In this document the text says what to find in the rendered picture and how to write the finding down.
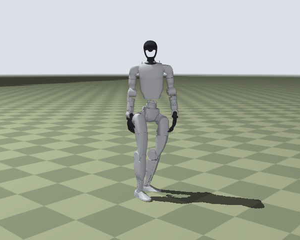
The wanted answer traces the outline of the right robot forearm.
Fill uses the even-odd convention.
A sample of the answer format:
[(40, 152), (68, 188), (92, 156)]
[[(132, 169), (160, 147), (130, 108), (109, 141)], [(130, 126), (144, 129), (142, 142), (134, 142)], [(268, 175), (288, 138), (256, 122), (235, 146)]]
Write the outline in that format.
[(134, 102), (135, 99), (132, 97), (129, 97), (130, 95), (130, 89), (127, 92), (127, 108), (126, 108), (126, 114), (125, 116), (127, 118), (130, 118), (130, 113), (132, 113), (134, 115)]

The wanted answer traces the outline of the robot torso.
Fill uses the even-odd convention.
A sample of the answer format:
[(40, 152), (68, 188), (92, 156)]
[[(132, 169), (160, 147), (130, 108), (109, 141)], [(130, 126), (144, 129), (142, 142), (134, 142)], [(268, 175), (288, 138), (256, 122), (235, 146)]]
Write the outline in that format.
[[(148, 63), (146, 61), (145, 63)], [(142, 112), (146, 122), (157, 122), (159, 119), (160, 109), (157, 108), (157, 102), (154, 99), (159, 99), (163, 92), (163, 77), (164, 67), (163, 64), (153, 61), (156, 64), (139, 64), (139, 84), (140, 91), (144, 99), (151, 99), (146, 102), (146, 106), (142, 107)]]

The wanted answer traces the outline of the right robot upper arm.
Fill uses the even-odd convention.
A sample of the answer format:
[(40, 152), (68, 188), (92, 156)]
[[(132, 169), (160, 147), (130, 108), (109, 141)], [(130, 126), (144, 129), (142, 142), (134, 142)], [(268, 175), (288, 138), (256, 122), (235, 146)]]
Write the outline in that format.
[(129, 70), (129, 79), (128, 79), (128, 85), (129, 85), (129, 97), (136, 97), (137, 96), (137, 90), (136, 82), (137, 77), (136, 75), (139, 73), (139, 65), (132, 66)]

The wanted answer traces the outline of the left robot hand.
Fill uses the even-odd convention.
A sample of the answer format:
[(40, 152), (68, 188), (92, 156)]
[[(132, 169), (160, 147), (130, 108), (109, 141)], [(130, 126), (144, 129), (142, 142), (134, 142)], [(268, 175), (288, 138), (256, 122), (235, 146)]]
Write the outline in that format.
[(172, 118), (173, 118), (172, 126), (169, 128), (169, 131), (167, 131), (169, 133), (174, 130), (174, 127), (175, 127), (176, 122), (177, 122), (178, 116), (177, 116), (177, 112), (176, 111), (173, 112)]

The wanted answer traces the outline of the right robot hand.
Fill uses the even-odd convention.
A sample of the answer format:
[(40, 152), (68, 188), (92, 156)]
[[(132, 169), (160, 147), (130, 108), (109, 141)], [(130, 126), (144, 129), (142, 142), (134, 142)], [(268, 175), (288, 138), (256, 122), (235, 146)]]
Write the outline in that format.
[(128, 121), (127, 121), (127, 127), (128, 127), (128, 130), (129, 130), (130, 132), (132, 132), (132, 133), (135, 134), (135, 130), (134, 130), (135, 125), (132, 123), (132, 117), (133, 117), (133, 114), (130, 113), (130, 114), (129, 114), (129, 118), (126, 118), (126, 119), (128, 120)]

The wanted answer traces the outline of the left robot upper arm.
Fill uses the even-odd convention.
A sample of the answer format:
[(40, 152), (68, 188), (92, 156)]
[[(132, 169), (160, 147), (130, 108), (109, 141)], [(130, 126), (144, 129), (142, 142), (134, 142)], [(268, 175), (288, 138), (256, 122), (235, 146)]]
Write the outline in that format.
[(164, 69), (164, 73), (166, 73), (167, 75), (166, 77), (166, 83), (167, 83), (167, 89), (166, 89), (166, 93), (168, 96), (173, 96), (176, 95), (176, 90), (174, 87), (174, 73), (173, 73), (173, 69), (170, 65), (166, 65), (163, 64), (163, 69)]

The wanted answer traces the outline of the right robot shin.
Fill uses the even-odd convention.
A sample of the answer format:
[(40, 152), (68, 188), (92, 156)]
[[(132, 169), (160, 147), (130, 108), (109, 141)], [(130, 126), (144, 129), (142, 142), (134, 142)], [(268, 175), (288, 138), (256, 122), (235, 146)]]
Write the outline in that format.
[(142, 155), (140, 158), (138, 151), (134, 152), (134, 171), (136, 175), (137, 182), (137, 192), (140, 193), (144, 191), (144, 178), (146, 175), (146, 155)]

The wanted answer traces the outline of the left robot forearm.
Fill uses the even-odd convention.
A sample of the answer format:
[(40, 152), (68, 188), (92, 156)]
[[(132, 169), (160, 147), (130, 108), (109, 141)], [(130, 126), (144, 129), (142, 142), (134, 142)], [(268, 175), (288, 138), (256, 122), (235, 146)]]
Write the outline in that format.
[(171, 114), (173, 115), (173, 112), (176, 111), (177, 115), (178, 115), (179, 111), (177, 110), (178, 109), (178, 103), (177, 103), (177, 91), (176, 91), (176, 88), (175, 88), (175, 95), (170, 96), (169, 100), (170, 100), (170, 108), (172, 110)]

